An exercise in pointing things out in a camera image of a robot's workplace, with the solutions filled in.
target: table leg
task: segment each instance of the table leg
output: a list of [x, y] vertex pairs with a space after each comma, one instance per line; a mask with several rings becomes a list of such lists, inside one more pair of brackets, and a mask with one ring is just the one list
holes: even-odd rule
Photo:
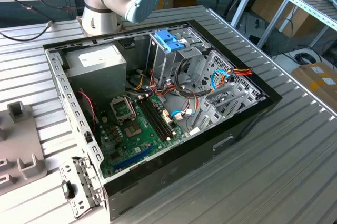
[[329, 29], [329, 26], [325, 26], [322, 31], [317, 35], [317, 37], [315, 37], [315, 39], [311, 42], [311, 44], [309, 45], [310, 47], [313, 47], [317, 41], [324, 35], [324, 33]]
[[279, 19], [282, 16], [284, 10], [288, 6], [288, 3], [289, 3], [289, 0], [284, 0], [283, 1], [283, 3], [281, 4], [279, 10], [277, 10], [274, 18], [271, 20], [271, 22], [269, 23], [269, 26], [267, 27], [267, 29], [263, 33], [261, 39], [257, 43], [257, 47], [258, 48], [262, 48], [262, 46], [264, 45], [264, 43], [267, 41], [268, 37], [270, 36], [271, 32], [273, 31], [274, 26], [279, 21]]
[[[289, 12], [288, 16], [286, 17], [287, 19], [291, 20], [292, 17], [295, 15], [296, 11], [299, 9], [299, 7], [294, 6], [291, 11]], [[279, 32], [283, 32], [283, 30], [285, 29], [285, 27], [287, 26], [289, 22], [287, 20], [284, 20], [283, 24], [281, 25], [281, 27], [279, 28]]]
[[231, 21], [231, 25], [236, 28], [237, 26], [237, 23], [239, 22], [240, 18], [241, 18], [241, 15], [244, 11], [244, 9], [246, 8], [246, 5], [248, 3], [249, 0], [241, 0], [236, 12], [235, 12], [235, 15]]

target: floor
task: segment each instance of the floor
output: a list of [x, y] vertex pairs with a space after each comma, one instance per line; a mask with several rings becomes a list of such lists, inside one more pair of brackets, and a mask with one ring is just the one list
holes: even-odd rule
[[[216, 8], [216, 11], [222, 16], [229, 1], [230, 0], [220, 0], [217, 8], [216, 8], [216, 0], [197, 0], [197, 4], [203, 5], [205, 7], [209, 7], [212, 9]], [[76, 5], [77, 7], [83, 7], [84, 5], [83, 0], [53, 0], [53, 1], [46, 1], [46, 2], [54, 6], [75, 6]], [[78, 13], [76, 11], [70, 11], [68, 13], [63, 12], [63, 11], [57, 11], [52, 8], [44, 6], [39, 1], [30, 1], [30, 2], [25, 2], [25, 3], [35, 6], [36, 8], [40, 9], [43, 13], [50, 16], [53, 20], [57, 22], [75, 19], [77, 15], [81, 15], [82, 13], [81, 9], [78, 10]], [[45, 17], [22, 8], [21, 5], [16, 2], [7, 2], [7, 3], [0, 3], [0, 4], [1, 4], [1, 9], [3, 10], [0, 13], [0, 28], [22, 26], [22, 25], [32, 25], [32, 24], [38, 24], [38, 23], [43, 23], [47, 21]], [[236, 7], [237, 7], [237, 3], [234, 2], [226, 18], [227, 21], [230, 22], [230, 20], [233, 18], [234, 13], [236, 11]], [[246, 34], [247, 29], [252, 30], [254, 28], [255, 23], [252, 21], [254, 20], [254, 18], [256, 19], [260, 17], [249, 10], [244, 12], [237, 26], [237, 28], [242, 34]], [[258, 32], [257, 31], [255, 32], [260, 36], [263, 34], [265, 28], [268, 25], [268, 23], [266, 23], [264, 20], [262, 20], [261, 23], [263, 25], [260, 27], [260, 30]], [[268, 55], [275, 56], [281, 52], [288, 52], [288, 51], [297, 49], [296, 46], [298, 45], [301, 45], [301, 44], [308, 45], [323, 27], [324, 27], [323, 24], [318, 24], [316, 26], [316, 29], [313, 30], [307, 36], [294, 37], [292, 39], [289, 39], [286, 35], [278, 32], [277, 29], [274, 29], [271, 36], [265, 43], [263, 50]], [[332, 39], [337, 39], [337, 33], [330, 29], [320, 39], [320, 41], [315, 45], [314, 49], [320, 55], [322, 55], [323, 45], [326, 43], [326, 41], [329, 41]]]

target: metal bracket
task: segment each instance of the metal bracket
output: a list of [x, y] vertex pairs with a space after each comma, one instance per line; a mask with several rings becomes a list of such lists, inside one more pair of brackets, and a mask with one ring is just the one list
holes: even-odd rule
[[62, 164], [59, 170], [64, 181], [63, 193], [70, 200], [75, 218], [81, 217], [105, 200], [98, 175], [87, 157], [72, 158]]

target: yellow wire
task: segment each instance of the yellow wire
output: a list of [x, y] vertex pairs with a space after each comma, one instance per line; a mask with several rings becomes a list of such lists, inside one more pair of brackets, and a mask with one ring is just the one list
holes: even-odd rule
[[237, 70], [238, 72], [246, 72], [247, 70], [250, 70], [250, 69], [246, 69], [246, 70], [234, 69], [234, 70]]
[[135, 91], [141, 89], [141, 87], [143, 85], [143, 78], [144, 78], [144, 74], [142, 74], [141, 81], [140, 81], [139, 85], [136, 88], [134, 88]]

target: metal workbench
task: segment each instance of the metal workbench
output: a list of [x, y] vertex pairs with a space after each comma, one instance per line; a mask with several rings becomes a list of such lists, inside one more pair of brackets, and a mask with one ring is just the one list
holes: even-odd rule
[[286, 10], [289, 3], [294, 4], [293, 9], [288, 14], [286, 20], [281, 25], [279, 31], [283, 32], [284, 28], [289, 23], [288, 20], [291, 20], [294, 16], [294, 13], [301, 8], [306, 11], [308, 14], [312, 15], [316, 19], [320, 20], [326, 26], [322, 29], [322, 31], [318, 34], [318, 36], [311, 42], [310, 47], [313, 47], [316, 42], [324, 35], [324, 33], [328, 30], [328, 28], [332, 28], [337, 31], [337, 8], [332, 4], [329, 0], [284, 0], [281, 4], [279, 10], [277, 10], [275, 16], [270, 21], [269, 26], [265, 30], [261, 39], [259, 40], [257, 47], [262, 48], [264, 43], [267, 41], [270, 36], [273, 28], [278, 23], [282, 14]]
[[[185, 19], [199, 21], [283, 99], [246, 138], [129, 210], [116, 223], [333, 223], [337, 218], [336, 114], [202, 6], [154, 11], [145, 22], [125, 26]], [[27, 38], [43, 27], [1, 31]], [[32, 105], [49, 170], [45, 178], [0, 196], [3, 223], [107, 223], [102, 207], [76, 221], [64, 199], [57, 168], [82, 151], [66, 121], [41, 48], [83, 36], [78, 23], [70, 21], [57, 23], [33, 42], [0, 39], [0, 109], [14, 100]]]

